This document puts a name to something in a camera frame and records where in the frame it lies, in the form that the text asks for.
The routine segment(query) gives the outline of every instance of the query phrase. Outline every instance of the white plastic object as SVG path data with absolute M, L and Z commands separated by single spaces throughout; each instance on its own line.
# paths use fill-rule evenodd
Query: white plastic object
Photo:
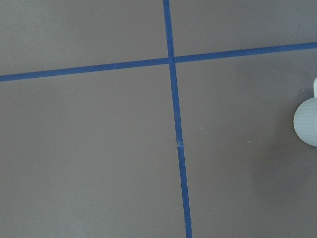
M 295 112 L 294 128 L 302 141 L 317 146 L 317 78 L 314 81 L 314 97 L 304 101 Z

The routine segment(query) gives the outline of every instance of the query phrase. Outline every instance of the blue tape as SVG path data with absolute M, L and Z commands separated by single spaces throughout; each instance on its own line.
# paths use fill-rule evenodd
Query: blue tape
M 75 68 L 54 69 L 54 70 L 46 70 L 46 71 L 38 71 L 38 72 L 30 72 L 30 73 L 10 74 L 10 75 L 0 76 L 0 82 L 20 80 L 20 79 L 30 79 L 30 78 L 42 78 L 42 77 L 67 75 L 67 74 L 76 74 L 76 73 L 97 72 L 97 71 L 123 69 L 123 68 L 144 67 L 144 66 L 151 66 L 151 65 L 168 64 L 168 62 L 169 62 L 168 58 L 160 58 L 160 59 L 147 59 L 147 60 L 130 61 L 130 62 L 122 62 L 122 63 L 100 64 L 100 65 L 83 66 L 83 67 L 75 67 Z
M 178 145 L 177 153 L 178 153 L 178 163 L 179 163 L 180 180 L 181 180 L 181 188 L 182 188 L 185 231 L 186 231 L 186 238 L 192 238 L 193 237 L 192 224 L 191 224 L 191 217 L 190 217 L 185 153 L 184 153 L 184 146 L 183 146 L 182 123 L 181 123 L 181 117 L 180 117 L 179 96 L 178 96 L 175 59 L 174 59 L 174 43 L 173 43 L 172 23 L 171 23 L 170 10 L 169 10 L 169 0 L 163 0 L 163 6 L 164 6 L 164 19 L 165 19 L 165 29 L 166 29 L 169 72 L 170 72 L 170 81 L 171 81 L 173 108 L 174 108 L 176 141 Z
M 316 49 L 316 48 L 317 48 L 317 42 L 311 42 L 311 43 L 303 43 L 303 44 L 272 46 L 272 47 L 254 48 L 254 49 L 246 49 L 246 50 L 237 50 L 237 51 L 224 51 L 224 52 L 216 52 L 216 53 L 189 55 L 189 56 L 177 56 L 175 57 L 175 62 L 181 63 L 181 62 L 190 62 L 190 61 L 199 61 L 199 60 L 213 60 L 213 59 L 220 59 L 220 58 L 261 55 L 261 54 L 286 52 L 286 51 L 300 51 L 300 50 L 308 50 L 308 49 Z
M 170 33 L 167 35 L 167 41 L 173 43 L 173 37 Z M 287 51 L 300 51 L 300 50 L 309 50 L 317 49 L 317 42 L 303 43 L 303 44 L 294 44 L 294 45 L 284 45 L 284 46 L 272 46 L 272 47 L 263 47 L 263 48 L 254 48 L 246 50 L 236 50 L 236 51 L 224 51 L 216 53 L 207 53 L 207 54 L 197 54 L 189 56 L 177 56 L 174 57 L 174 49 L 168 47 L 169 55 L 173 55 L 173 64 L 182 63 L 182 62 L 191 62 L 199 60 L 213 60 L 221 58 L 230 58 L 230 57 L 239 57 L 239 56 L 251 56 L 251 55 L 261 55 L 269 54 L 276 52 L 287 52 Z M 88 73 L 88 72 L 97 72 L 97 71 L 106 71 L 114 69 L 124 69 L 124 68 L 135 68 L 135 67 L 144 67 L 160 64 L 169 64 L 169 58 L 160 58 L 160 59 L 147 59 L 147 60 L 137 60 L 130 62 L 121 62 L 121 63 L 109 63 L 109 64 L 100 64 L 92 66 L 83 66 L 83 67 L 74 67 L 74 68 L 64 68 L 64 69 L 54 69 L 30 73 L 19 73 L 19 74 L 9 74 L 0 76 L 0 82 L 4 81 L 13 81 L 21 79 L 30 79 L 30 78 L 42 78 L 42 77 L 51 77 L 67 74 L 76 74 L 76 73 Z

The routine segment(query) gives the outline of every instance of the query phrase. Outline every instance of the ribbed white cap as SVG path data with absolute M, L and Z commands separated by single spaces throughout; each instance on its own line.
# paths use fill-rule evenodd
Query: ribbed white cap
M 317 146 L 317 98 L 310 98 L 298 107 L 294 128 L 302 141 Z

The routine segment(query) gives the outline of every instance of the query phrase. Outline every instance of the white object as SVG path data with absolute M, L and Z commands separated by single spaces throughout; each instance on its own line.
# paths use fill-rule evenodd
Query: white object
M 317 146 L 317 78 L 314 81 L 314 98 L 304 101 L 295 112 L 294 128 L 302 141 Z

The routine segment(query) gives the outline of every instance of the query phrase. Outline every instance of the gray floor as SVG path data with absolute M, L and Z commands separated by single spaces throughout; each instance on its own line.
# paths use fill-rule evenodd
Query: gray floor
M 175 55 L 317 41 L 317 1 L 170 0 Z M 167 57 L 161 0 L 0 2 L 0 75 Z M 178 63 L 194 238 L 315 238 L 292 120 L 317 50 Z M 0 237 L 184 238 L 168 65 L 0 83 Z
M 177 66 L 194 237 L 313 238 L 317 148 L 293 128 L 317 50 Z

